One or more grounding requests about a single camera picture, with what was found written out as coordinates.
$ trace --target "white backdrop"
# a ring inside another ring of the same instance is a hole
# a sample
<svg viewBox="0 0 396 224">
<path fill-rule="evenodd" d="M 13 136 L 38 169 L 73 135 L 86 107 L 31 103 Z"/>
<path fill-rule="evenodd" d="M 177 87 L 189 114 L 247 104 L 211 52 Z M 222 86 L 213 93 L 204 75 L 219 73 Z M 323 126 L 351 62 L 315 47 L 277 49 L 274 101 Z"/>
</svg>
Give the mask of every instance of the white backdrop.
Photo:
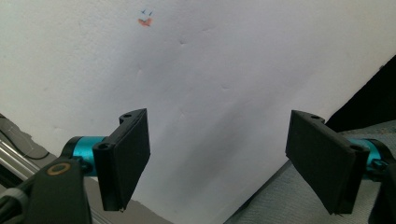
<svg viewBox="0 0 396 224">
<path fill-rule="evenodd" d="M 396 53 L 394 1 L 0 2 L 0 112 L 59 155 L 146 107 L 134 199 L 221 223 L 285 161 L 290 111 L 327 119 Z"/>
</svg>

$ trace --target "red mark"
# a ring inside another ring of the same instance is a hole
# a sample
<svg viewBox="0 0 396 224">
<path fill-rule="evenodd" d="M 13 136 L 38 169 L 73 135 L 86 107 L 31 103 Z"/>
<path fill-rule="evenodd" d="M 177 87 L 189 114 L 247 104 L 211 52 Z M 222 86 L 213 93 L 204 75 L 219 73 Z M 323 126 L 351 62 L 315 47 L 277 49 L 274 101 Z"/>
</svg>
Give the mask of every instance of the red mark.
<svg viewBox="0 0 396 224">
<path fill-rule="evenodd" d="M 137 20 L 142 26 L 150 26 L 152 22 L 152 18 L 148 18 L 145 21 L 143 20 Z"/>
</svg>

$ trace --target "metal rod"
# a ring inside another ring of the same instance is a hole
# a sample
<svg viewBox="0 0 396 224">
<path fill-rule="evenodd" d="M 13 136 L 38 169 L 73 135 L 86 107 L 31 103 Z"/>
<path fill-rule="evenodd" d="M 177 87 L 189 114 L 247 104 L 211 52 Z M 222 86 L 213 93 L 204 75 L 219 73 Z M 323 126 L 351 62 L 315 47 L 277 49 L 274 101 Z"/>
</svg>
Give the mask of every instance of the metal rod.
<svg viewBox="0 0 396 224">
<path fill-rule="evenodd" d="M 0 163 L 22 180 L 26 180 L 29 176 L 34 175 L 40 170 L 37 165 L 24 158 L 18 151 L 2 140 L 0 140 L 0 154 Z M 93 208 L 91 208 L 91 214 L 93 223 L 111 224 L 108 219 L 100 215 Z"/>
</svg>

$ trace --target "white wall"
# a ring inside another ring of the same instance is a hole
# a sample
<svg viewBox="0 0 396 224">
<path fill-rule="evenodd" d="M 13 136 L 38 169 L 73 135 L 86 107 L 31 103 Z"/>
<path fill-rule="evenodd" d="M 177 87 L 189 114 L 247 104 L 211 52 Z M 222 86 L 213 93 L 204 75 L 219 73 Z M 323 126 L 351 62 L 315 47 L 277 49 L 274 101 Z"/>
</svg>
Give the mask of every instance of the white wall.
<svg viewBox="0 0 396 224">
<path fill-rule="evenodd" d="M 221 223 L 285 162 L 292 109 L 328 118 L 396 53 L 395 11 L 3 0 L 0 111 L 59 155 L 70 137 L 109 134 L 146 107 L 152 156 L 134 199 L 176 223 Z"/>
</svg>

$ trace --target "gray fabric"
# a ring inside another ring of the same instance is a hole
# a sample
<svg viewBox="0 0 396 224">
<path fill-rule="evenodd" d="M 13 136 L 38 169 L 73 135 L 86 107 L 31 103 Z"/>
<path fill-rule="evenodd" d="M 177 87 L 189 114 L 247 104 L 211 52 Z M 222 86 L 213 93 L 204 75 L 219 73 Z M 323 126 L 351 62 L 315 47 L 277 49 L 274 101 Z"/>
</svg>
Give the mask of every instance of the gray fabric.
<svg viewBox="0 0 396 224">
<path fill-rule="evenodd" d="M 396 153 L 396 120 L 341 133 L 345 137 L 372 138 Z M 244 210 L 226 224 L 255 223 L 367 223 L 379 183 L 363 180 L 352 215 L 329 215 L 318 196 L 288 161 L 284 169 L 258 193 Z"/>
</svg>

